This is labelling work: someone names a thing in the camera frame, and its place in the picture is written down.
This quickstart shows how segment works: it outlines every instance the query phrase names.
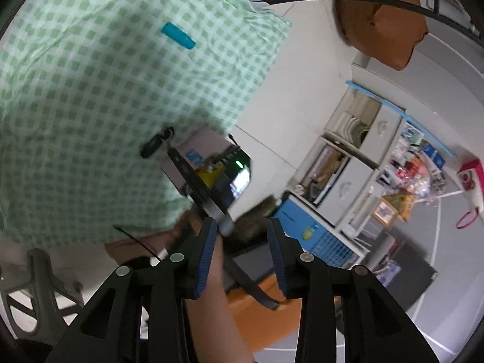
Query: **white cabinet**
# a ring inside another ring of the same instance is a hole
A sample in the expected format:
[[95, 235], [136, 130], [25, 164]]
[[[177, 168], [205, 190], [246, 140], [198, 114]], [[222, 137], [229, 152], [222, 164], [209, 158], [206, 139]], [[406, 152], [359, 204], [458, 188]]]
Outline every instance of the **white cabinet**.
[[400, 124], [401, 116], [382, 105], [371, 128], [361, 144], [360, 152], [380, 164]]
[[366, 185], [372, 172], [368, 165], [352, 157], [319, 205], [318, 213], [330, 224], [337, 225]]

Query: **picture frame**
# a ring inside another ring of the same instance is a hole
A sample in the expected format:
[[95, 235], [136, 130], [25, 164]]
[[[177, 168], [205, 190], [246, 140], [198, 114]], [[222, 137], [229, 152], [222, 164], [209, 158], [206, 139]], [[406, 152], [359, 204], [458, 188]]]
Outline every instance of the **picture frame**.
[[398, 210], [386, 199], [381, 198], [378, 205], [371, 212], [371, 216], [385, 228], [390, 228], [398, 216]]

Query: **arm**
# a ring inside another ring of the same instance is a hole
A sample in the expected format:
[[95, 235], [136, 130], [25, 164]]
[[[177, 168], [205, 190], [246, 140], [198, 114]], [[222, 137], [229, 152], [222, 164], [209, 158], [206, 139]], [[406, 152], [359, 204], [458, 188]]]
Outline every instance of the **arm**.
[[[173, 230], [143, 237], [141, 240], [159, 252], [181, 234], [181, 225], [185, 221], [190, 223], [196, 233], [200, 232], [201, 220], [188, 212], [181, 216]], [[109, 243], [105, 247], [119, 265], [133, 258], [150, 255], [130, 240]], [[237, 329], [223, 289], [223, 259], [222, 239], [218, 237], [202, 297], [185, 301], [195, 352], [199, 363], [253, 363], [253, 356]]]
[[222, 286], [222, 239], [217, 238], [207, 287], [198, 300], [186, 300], [199, 363], [253, 363], [237, 329]]

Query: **blue tape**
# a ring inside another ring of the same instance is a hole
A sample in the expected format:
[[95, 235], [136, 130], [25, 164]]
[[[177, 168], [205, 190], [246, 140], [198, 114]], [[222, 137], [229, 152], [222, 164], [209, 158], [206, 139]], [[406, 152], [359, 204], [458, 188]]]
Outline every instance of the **blue tape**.
[[386, 107], [390, 108], [391, 110], [395, 111], [396, 113], [398, 113], [399, 115], [401, 115], [401, 117], [403, 117], [406, 121], [408, 121], [410, 124], [412, 124], [415, 128], [419, 129], [420, 131], [422, 131], [426, 136], [428, 136], [429, 138], [431, 138], [434, 142], [436, 142], [441, 148], [442, 150], [444, 150], [447, 155], [449, 157], [456, 157], [456, 155], [454, 153], [452, 153], [451, 150], [449, 150], [449, 148], [447, 148], [446, 145], [444, 145], [444, 143], [442, 143], [441, 141], [439, 141], [439, 139], [437, 139], [436, 136], [434, 136], [434, 134], [432, 134], [428, 129], [426, 129], [424, 126], [422, 126], [422, 124], [420, 124], [417, 120], [415, 120], [412, 116], [409, 116], [407, 115], [403, 110], [401, 110], [399, 107], [393, 105], [391, 102], [379, 97], [378, 95], [372, 93], [371, 91], [368, 91], [366, 88], [364, 87], [361, 87], [359, 85], [357, 85], [356, 83], [352, 82], [352, 81], [349, 81], [347, 80], [345, 82], [348, 86], [352, 87], [352, 88], [356, 88], [358, 91], [361, 91], [363, 94], [367, 95], [367, 96], [370, 96], [371, 98], [374, 98], [376, 99], [378, 102], [380, 102], [381, 104], [385, 105]]

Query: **drawer handle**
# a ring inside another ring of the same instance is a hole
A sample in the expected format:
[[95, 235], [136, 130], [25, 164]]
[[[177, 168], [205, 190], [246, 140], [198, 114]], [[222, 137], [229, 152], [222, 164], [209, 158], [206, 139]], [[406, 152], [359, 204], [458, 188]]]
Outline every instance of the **drawer handle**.
[[348, 195], [349, 189], [351, 188], [352, 184], [351, 183], [345, 183], [341, 185], [341, 188], [339, 190], [339, 199], [343, 200], [343, 198]]
[[387, 127], [388, 123], [386, 121], [380, 121], [378, 123], [378, 135], [380, 136], [380, 138], [383, 138], [383, 134], [387, 130]]

